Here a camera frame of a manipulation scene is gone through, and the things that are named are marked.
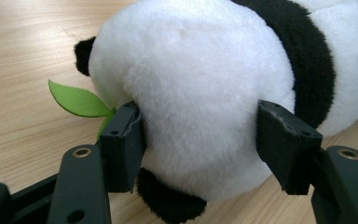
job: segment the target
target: screw hole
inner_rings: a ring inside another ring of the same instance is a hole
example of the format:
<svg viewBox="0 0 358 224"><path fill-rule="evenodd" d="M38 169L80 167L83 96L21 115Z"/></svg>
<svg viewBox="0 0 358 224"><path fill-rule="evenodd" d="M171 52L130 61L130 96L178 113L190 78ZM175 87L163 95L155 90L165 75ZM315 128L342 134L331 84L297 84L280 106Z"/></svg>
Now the screw hole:
<svg viewBox="0 0 358 224"><path fill-rule="evenodd" d="M68 223L77 223L79 221L81 221L85 216L84 211L82 210L75 210L74 212L72 212L71 214L69 214L68 218L66 219L66 221Z"/></svg>
<svg viewBox="0 0 358 224"><path fill-rule="evenodd" d="M83 147L83 148L80 148L80 149L75 150L75 151L72 153L72 156L73 156L73 157L76 157L76 158L84 158L84 157L87 157L90 153L91 153L91 149L90 149L90 148Z"/></svg>
<svg viewBox="0 0 358 224"><path fill-rule="evenodd" d="M311 133L308 132L308 131L301 131L301 133L304 134L304 135L306 135L306 136L310 136L310 135L311 135Z"/></svg>
<svg viewBox="0 0 358 224"><path fill-rule="evenodd" d="M358 153L348 149L340 149L338 154L350 160L358 161Z"/></svg>

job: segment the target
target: green leaf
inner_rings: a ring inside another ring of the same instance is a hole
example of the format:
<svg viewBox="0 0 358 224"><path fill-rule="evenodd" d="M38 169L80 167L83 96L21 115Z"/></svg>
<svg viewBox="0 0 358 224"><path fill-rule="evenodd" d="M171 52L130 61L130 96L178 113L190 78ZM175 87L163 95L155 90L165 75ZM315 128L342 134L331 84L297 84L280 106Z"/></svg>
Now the green leaf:
<svg viewBox="0 0 358 224"><path fill-rule="evenodd" d="M103 101L94 93L76 87L68 87L48 81L51 94L56 102L71 114L86 117L98 118L111 113Z"/></svg>
<svg viewBox="0 0 358 224"><path fill-rule="evenodd" d="M109 123L109 121L112 119L112 117L116 114L116 110L109 111L109 114L107 114L106 118L103 120L103 123L100 126L100 130L98 131L97 139L100 138L100 134L103 131L103 129L106 127L106 125Z"/></svg>

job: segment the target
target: white fur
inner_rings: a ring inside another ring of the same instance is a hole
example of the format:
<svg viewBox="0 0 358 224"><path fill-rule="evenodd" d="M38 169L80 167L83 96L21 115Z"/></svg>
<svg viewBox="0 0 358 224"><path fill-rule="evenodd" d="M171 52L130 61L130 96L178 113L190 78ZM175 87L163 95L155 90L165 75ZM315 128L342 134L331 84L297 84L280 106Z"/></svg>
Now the white fur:
<svg viewBox="0 0 358 224"><path fill-rule="evenodd" d="M318 13L313 20L323 20ZM255 151L257 101L293 111L293 73L279 38L249 8L228 0L138 1L102 27L89 72L109 106L134 100L141 107L144 166L170 187L220 200L270 175Z"/></svg>

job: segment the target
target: wood grain surface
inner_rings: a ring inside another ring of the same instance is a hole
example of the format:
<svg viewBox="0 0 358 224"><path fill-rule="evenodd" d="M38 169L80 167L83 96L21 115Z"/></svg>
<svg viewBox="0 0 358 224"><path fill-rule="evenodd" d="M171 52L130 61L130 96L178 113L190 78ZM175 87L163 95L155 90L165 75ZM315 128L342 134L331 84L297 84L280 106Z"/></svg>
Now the wood grain surface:
<svg viewBox="0 0 358 224"><path fill-rule="evenodd" d="M63 153L95 142L102 119L62 110L48 80L92 91L75 68L73 45L133 1L0 0L0 182L12 193L58 172ZM358 148L358 121L323 147ZM110 194L113 223L162 223L136 193ZM310 196L287 196L276 179L209 203L188 223L315 223Z"/></svg>

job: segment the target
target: black fur patch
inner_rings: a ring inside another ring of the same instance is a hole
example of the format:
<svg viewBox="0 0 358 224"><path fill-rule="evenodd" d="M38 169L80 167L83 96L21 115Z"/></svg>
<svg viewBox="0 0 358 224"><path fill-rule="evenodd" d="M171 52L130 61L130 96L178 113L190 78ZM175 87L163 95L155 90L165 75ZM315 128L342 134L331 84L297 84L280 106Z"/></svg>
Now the black fur patch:
<svg viewBox="0 0 358 224"><path fill-rule="evenodd" d="M138 174L138 193L153 213L167 223L181 223L200 216L206 207L201 198L169 189L145 168Z"/></svg>
<svg viewBox="0 0 358 224"><path fill-rule="evenodd" d="M233 0L263 18L282 41L295 73L296 115L313 128L327 117L336 74L324 35L309 12L287 0Z"/></svg>
<svg viewBox="0 0 358 224"><path fill-rule="evenodd" d="M89 60L95 38L94 36L88 40L79 41L75 45L76 68L81 74L87 77L90 76Z"/></svg>

